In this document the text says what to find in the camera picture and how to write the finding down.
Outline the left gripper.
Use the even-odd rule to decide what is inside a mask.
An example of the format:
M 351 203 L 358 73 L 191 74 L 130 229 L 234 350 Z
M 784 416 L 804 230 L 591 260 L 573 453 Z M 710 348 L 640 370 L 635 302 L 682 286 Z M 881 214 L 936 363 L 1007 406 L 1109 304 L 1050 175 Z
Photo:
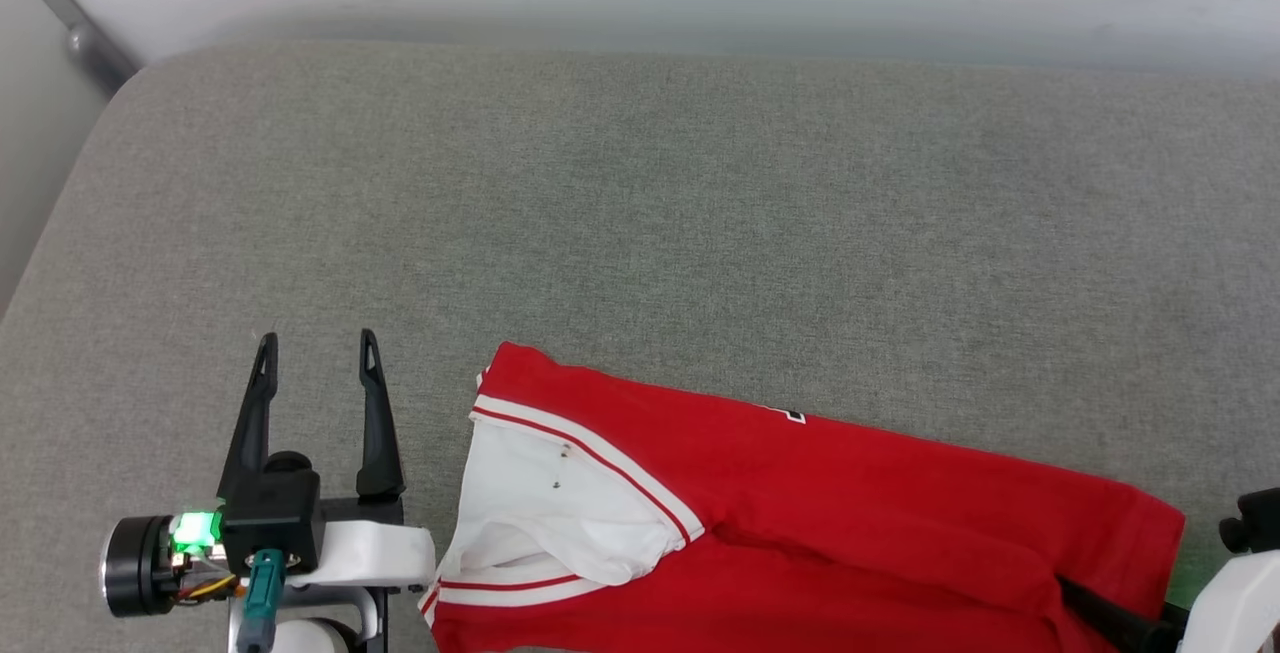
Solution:
M 301 453 L 269 457 L 278 360 L 278 335 L 270 332 L 259 343 L 223 465 L 218 499 L 225 504 L 128 517 L 111 530 L 100 562 L 111 616 L 157 616 L 177 606 L 228 601 L 246 586 L 261 551 L 280 552 L 285 574 L 311 574 L 320 565 L 326 524 L 402 524 L 404 471 L 375 333 L 365 328 L 360 335 L 364 452 L 353 497 L 323 499 L 319 475 Z

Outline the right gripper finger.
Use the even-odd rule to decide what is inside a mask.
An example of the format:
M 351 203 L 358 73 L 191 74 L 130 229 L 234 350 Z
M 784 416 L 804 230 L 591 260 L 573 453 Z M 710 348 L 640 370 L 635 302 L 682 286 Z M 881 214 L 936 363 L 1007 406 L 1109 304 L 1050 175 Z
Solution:
M 1117 652 L 1178 652 L 1187 630 L 1187 608 L 1165 603 L 1157 618 L 1116 604 L 1089 588 L 1059 577 L 1064 604 Z

